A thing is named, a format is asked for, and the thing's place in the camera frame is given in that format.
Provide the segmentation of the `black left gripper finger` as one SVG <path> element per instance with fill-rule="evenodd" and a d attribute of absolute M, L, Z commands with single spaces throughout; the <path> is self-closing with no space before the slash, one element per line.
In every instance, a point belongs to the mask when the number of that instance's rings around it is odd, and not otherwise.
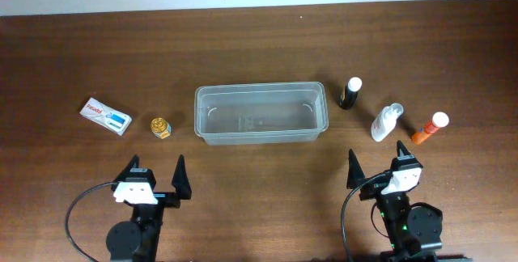
<path fill-rule="evenodd" d="M 190 200 L 192 197 L 192 189 L 190 187 L 189 178 L 185 167 L 185 157 L 181 154 L 178 158 L 176 168 L 172 177 L 172 186 L 176 190 L 176 196 L 179 200 Z"/>
<path fill-rule="evenodd" d="M 123 182 L 129 175 L 132 169 L 139 168 L 139 157 L 135 154 L 125 168 L 113 180 L 114 183 Z"/>

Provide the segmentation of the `orange Redoxon tube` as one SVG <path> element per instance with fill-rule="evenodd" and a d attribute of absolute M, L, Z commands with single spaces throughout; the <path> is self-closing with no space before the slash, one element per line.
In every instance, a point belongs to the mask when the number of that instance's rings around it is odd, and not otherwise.
<path fill-rule="evenodd" d="M 423 143 L 438 130 L 446 127 L 448 123 L 449 116 L 445 112 L 436 112 L 431 120 L 412 136 L 412 142 L 416 145 Z"/>

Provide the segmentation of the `white Panadol box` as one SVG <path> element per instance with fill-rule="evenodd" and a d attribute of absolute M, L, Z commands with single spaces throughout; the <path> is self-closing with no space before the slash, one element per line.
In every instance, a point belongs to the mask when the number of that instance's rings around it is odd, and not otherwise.
<path fill-rule="evenodd" d="M 123 135 L 132 121 L 129 115 L 110 108 L 94 98 L 90 98 L 79 113 L 119 136 Z"/>

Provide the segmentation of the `black bottle white cap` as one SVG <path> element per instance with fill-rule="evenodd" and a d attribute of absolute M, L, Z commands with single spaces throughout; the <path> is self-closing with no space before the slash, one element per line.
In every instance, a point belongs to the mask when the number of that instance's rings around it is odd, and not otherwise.
<path fill-rule="evenodd" d="M 351 109 L 355 104 L 358 97 L 359 90 L 361 89 L 363 82 L 359 77 L 353 77 L 345 85 L 343 92 L 341 93 L 339 106 L 344 110 Z"/>

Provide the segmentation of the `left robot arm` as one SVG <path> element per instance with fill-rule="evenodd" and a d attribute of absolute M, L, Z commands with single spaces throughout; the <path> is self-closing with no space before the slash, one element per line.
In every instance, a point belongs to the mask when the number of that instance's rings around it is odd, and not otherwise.
<path fill-rule="evenodd" d="M 156 192 L 156 179 L 151 169 L 139 166 L 135 155 L 115 178 L 111 186 L 117 203 L 133 209 L 130 220 L 118 222 L 107 234 L 106 247 L 111 261 L 154 261 L 163 212 L 178 209 L 183 200 L 189 200 L 192 189 L 185 168 L 185 158 L 178 158 L 172 177 L 172 192 Z"/>

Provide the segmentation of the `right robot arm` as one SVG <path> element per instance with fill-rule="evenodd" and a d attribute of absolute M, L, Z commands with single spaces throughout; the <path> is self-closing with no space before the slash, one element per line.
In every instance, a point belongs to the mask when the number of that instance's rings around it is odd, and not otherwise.
<path fill-rule="evenodd" d="M 374 208 L 386 229 L 392 249 L 380 253 L 388 262 L 447 262 L 470 261 L 466 256 L 438 256 L 442 248 L 443 212 L 424 202 L 410 203 L 407 193 L 419 185 L 423 165 L 403 142 L 397 142 L 397 156 L 390 168 L 366 177 L 353 150 L 348 151 L 346 187 L 350 190 L 342 204 L 340 223 L 342 242 L 349 261 L 353 260 L 346 237 L 346 207 L 355 193 L 362 201 L 374 199 Z"/>

